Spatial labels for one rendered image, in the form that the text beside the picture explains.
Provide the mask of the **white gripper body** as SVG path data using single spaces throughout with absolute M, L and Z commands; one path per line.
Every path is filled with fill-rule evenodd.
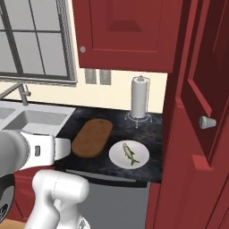
M 55 160 L 68 157 L 71 154 L 71 141 L 68 139 L 55 138 Z

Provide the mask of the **brown oval cutting board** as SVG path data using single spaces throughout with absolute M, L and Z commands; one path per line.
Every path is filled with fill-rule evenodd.
M 81 128 L 72 142 L 72 153 L 78 157 L 98 156 L 113 130 L 113 124 L 101 118 L 91 119 Z

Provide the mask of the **white round plate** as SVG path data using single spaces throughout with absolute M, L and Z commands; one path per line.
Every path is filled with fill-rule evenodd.
M 131 165 L 131 160 L 124 154 L 123 144 L 126 143 L 134 153 L 134 158 L 138 163 Z M 124 169 L 137 169 L 143 167 L 149 160 L 149 151 L 141 143 L 135 140 L 121 140 L 116 142 L 109 149 L 109 159 L 113 164 Z

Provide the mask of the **red base cabinet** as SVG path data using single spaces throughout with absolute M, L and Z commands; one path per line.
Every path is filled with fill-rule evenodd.
M 35 193 L 32 189 L 32 179 L 40 170 L 53 170 L 52 166 L 33 167 L 14 174 L 15 193 L 12 207 L 7 219 L 26 223 L 35 203 Z

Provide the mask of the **green fish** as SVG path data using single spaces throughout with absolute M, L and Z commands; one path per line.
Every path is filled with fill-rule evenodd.
M 138 160 L 136 160 L 133 156 L 134 153 L 131 151 L 126 143 L 123 144 L 123 150 L 124 154 L 131 160 L 131 165 L 133 165 L 134 163 L 138 163 Z

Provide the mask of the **red tall cabinet side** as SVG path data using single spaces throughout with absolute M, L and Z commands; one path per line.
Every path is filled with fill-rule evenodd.
M 182 102 L 200 0 L 183 0 L 179 44 L 165 88 L 162 182 L 150 188 L 147 229 L 229 229 L 229 102 L 206 159 Z

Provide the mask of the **red open cabinet door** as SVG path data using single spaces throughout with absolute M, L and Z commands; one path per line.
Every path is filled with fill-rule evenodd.
M 200 0 L 182 102 L 202 152 L 210 159 L 229 102 L 229 0 Z M 200 129 L 201 116 L 215 119 L 216 126 Z

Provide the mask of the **white sink basin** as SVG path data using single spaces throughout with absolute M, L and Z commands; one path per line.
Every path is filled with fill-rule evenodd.
M 0 101 L 0 131 L 22 130 L 56 136 L 74 108 Z

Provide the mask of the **grey metal tap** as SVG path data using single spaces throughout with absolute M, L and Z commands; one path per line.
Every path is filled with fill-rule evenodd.
M 27 106 L 29 104 L 27 97 L 31 95 L 31 92 L 29 91 L 28 87 L 23 85 L 22 82 L 18 82 L 14 85 L 12 85 L 9 89 L 5 90 L 4 92 L 0 93 L 0 100 L 10 95 L 15 90 L 19 90 L 19 94 L 21 96 L 21 102 L 24 106 Z

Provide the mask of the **grey dishwasher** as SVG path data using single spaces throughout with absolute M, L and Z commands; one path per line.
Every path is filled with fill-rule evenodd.
M 89 196 L 78 205 L 92 229 L 145 229 L 148 182 L 88 178 Z

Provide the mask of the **white paper towel roll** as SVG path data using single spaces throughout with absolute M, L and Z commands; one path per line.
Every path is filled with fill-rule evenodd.
M 148 94 L 148 80 L 143 77 L 134 77 L 131 81 L 131 116 L 143 118 L 146 115 Z

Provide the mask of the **grey framed window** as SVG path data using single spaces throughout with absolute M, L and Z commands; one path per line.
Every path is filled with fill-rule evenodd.
M 77 83 L 68 0 L 0 0 L 0 81 Z

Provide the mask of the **grey conical door knob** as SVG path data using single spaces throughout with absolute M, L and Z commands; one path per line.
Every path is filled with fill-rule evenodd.
M 209 118 L 206 116 L 201 116 L 199 118 L 199 127 L 202 130 L 208 129 L 208 128 L 212 128 L 216 126 L 216 120 L 213 118 Z

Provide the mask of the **grey wall socket plate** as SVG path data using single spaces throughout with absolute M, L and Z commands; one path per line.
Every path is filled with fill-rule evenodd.
M 97 75 L 95 69 L 86 69 L 85 70 L 85 81 L 87 84 L 96 84 Z
M 110 85 L 111 84 L 111 71 L 110 70 L 100 70 L 99 78 L 101 85 Z

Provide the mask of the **red wall cabinet door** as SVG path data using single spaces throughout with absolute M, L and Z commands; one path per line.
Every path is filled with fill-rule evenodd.
M 72 0 L 72 9 L 81 68 L 173 70 L 182 0 Z

